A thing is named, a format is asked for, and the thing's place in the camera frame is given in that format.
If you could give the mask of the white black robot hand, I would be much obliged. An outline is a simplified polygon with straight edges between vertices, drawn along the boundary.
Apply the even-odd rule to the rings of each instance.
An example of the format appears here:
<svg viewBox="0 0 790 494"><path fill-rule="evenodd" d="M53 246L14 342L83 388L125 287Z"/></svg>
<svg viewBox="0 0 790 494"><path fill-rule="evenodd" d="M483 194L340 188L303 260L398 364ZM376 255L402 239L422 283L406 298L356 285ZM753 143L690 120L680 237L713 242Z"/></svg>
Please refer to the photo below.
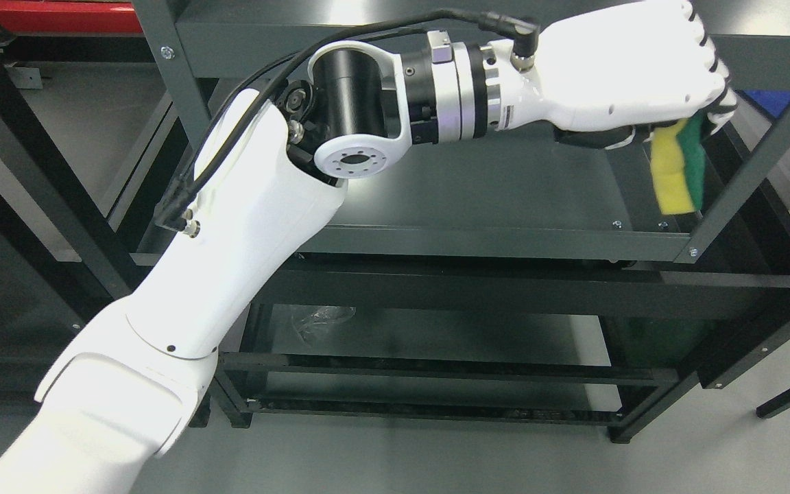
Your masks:
<svg viewBox="0 0 790 494"><path fill-rule="evenodd" d="M730 70L689 1L643 1L562 19L540 31L533 66L515 69L508 40L496 56L498 131L546 121L567 132L602 132L616 149L655 126L699 115L717 132L737 109Z"/></svg>

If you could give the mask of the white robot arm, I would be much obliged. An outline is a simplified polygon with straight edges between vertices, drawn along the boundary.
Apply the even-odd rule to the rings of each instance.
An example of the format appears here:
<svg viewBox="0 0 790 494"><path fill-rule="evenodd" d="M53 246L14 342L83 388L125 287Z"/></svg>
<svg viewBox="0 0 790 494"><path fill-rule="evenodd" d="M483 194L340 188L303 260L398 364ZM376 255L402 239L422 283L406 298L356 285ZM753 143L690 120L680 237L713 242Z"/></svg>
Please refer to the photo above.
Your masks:
<svg viewBox="0 0 790 494"><path fill-rule="evenodd" d="M276 88L305 60L333 50L391 66L400 135L376 143L358 134L347 147L349 154L376 150L391 165L413 143L407 82L398 56L359 37L438 19L501 35L515 69L535 62L539 25L437 9L329 35L295 53L260 91L246 80L211 122L192 174L156 213L176 232L163 256L135 291L79 331L42 378L38 414L0 457L0 493L128 493L145 463L173 447L213 381L229 328L347 193L347 185L327 184L289 160Z"/></svg>

